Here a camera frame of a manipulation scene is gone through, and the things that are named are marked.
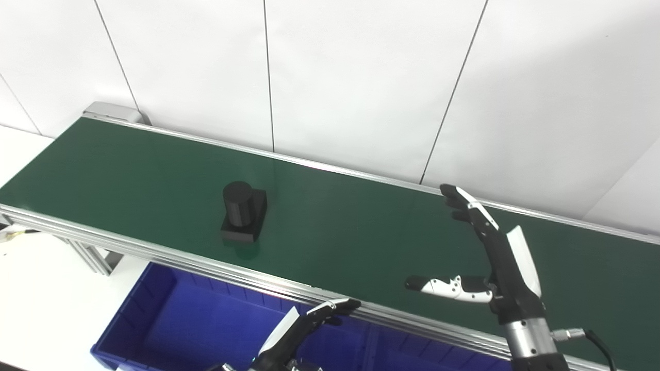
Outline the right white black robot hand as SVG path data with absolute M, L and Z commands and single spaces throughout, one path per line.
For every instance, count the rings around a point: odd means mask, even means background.
M 411 275 L 405 280 L 405 288 L 452 300 L 487 303 L 501 325 L 544 318 L 540 282 L 521 226 L 504 233 L 483 204 L 464 189 L 443 183 L 439 190 L 445 203 L 453 208 L 452 218 L 471 225 L 482 242 L 490 276 Z

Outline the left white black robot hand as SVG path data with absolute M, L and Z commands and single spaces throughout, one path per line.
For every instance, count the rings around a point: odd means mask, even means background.
M 343 319 L 361 307 L 354 298 L 336 298 L 300 313 L 290 309 L 262 344 L 249 370 L 299 370 L 295 355 L 309 335 L 321 326 L 341 326 Z

